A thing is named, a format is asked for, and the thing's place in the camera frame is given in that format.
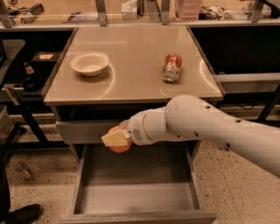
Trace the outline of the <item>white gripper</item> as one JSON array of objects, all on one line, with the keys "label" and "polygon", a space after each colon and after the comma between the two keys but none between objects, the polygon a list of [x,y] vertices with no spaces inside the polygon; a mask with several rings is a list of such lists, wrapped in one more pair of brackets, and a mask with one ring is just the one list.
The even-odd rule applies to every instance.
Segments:
[{"label": "white gripper", "polygon": [[119,126],[120,128],[111,129],[101,137],[105,146],[129,146],[130,139],[136,145],[150,145],[168,139],[165,108],[141,111],[133,115],[128,121],[120,122]]}]

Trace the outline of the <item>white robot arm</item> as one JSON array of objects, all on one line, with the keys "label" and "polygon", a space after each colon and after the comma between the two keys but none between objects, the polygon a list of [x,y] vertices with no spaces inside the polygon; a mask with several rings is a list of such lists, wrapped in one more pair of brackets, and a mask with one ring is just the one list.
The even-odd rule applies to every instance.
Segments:
[{"label": "white robot arm", "polygon": [[280,177],[279,128],[233,117],[192,95],[179,95],[162,108],[141,111],[101,140],[109,148],[208,141]]}]

